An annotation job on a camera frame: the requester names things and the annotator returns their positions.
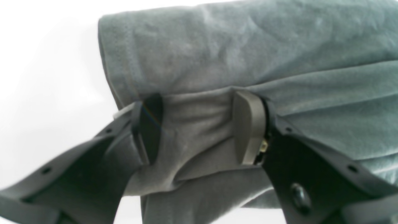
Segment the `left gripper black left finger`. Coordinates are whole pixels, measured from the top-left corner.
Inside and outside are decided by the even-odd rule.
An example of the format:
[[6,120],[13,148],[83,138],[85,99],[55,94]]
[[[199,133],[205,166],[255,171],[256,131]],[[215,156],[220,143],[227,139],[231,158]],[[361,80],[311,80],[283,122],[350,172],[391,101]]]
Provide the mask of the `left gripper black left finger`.
[[130,178],[155,162],[163,100],[133,103],[91,140],[1,190],[1,217],[18,224],[112,224]]

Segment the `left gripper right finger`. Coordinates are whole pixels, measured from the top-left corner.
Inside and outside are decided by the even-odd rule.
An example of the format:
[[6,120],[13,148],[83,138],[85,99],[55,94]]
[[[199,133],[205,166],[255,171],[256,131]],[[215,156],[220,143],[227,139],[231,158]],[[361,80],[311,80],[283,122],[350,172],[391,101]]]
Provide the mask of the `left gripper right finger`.
[[397,223],[397,187],[304,136],[269,99],[236,91],[233,133],[239,163],[264,170],[286,223]]

